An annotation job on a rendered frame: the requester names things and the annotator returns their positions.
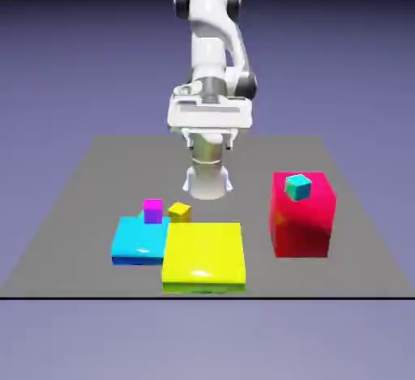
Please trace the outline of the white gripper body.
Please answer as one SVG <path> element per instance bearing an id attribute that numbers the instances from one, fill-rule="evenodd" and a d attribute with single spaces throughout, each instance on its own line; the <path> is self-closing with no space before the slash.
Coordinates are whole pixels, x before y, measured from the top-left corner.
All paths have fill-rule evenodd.
<path id="1" fill-rule="evenodd" d="M 201 96 L 172 96 L 167 113 L 171 128 L 249 129 L 252 102 L 246 98 L 218 96 L 217 103 L 203 103 Z"/>

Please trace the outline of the small yellow cube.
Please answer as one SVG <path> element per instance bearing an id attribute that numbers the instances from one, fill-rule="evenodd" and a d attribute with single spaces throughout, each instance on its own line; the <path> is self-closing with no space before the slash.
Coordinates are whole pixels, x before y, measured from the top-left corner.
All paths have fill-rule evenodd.
<path id="1" fill-rule="evenodd" d="M 190 222 L 191 206 L 182 202 L 175 202 L 168 209 L 168 217 L 172 222 Z"/>

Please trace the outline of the small magenta cube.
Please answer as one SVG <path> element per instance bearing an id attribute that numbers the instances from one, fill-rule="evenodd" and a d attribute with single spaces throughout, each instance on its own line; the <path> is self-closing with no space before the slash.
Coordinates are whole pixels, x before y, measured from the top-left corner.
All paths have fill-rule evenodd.
<path id="1" fill-rule="evenodd" d="M 163 202 L 161 199 L 145 199 L 143 201 L 143 222 L 145 224 L 161 224 L 163 220 Z"/>

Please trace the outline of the small teal cube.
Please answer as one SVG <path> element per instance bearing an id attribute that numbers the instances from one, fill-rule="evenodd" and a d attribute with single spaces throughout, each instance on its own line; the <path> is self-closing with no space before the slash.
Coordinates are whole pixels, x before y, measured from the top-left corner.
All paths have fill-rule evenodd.
<path id="1" fill-rule="evenodd" d="M 295 174 L 285 178 L 285 193 L 296 202 L 310 197 L 312 181 L 303 174 Z"/>

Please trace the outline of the large cyan box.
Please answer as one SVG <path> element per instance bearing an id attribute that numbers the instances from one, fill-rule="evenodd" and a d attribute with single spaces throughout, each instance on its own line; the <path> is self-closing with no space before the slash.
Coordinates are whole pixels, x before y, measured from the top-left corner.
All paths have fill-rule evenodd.
<path id="1" fill-rule="evenodd" d="M 111 246 L 113 264 L 161 265 L 169 224 L 170 218 L 165 216 L 160 224 L 145 224 L 142 212 L 121 217 Z"/>

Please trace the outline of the large red box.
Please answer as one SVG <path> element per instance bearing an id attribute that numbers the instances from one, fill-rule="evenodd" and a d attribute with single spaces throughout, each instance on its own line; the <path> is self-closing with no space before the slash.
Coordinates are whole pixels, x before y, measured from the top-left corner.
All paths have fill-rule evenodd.
<path id="1" fill-rule="evenodd" d="M 310 196 L 292 200 L 285 191 L 295 172 L 272 175 L 269 231 L 277 258 L 328 256 L 337 197 L 323 172 L 304 172 L 311 181 Z"/>

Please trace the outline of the large yellow box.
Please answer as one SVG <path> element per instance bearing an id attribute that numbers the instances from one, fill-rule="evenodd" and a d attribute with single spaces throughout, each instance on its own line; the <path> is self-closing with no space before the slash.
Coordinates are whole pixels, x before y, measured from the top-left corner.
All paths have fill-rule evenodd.
<path id="1" fill-rule="evenodd" d="M 236 293 L 246 286 L 239 223 L 173 223 L 161 271 L 165 293 Z"/>

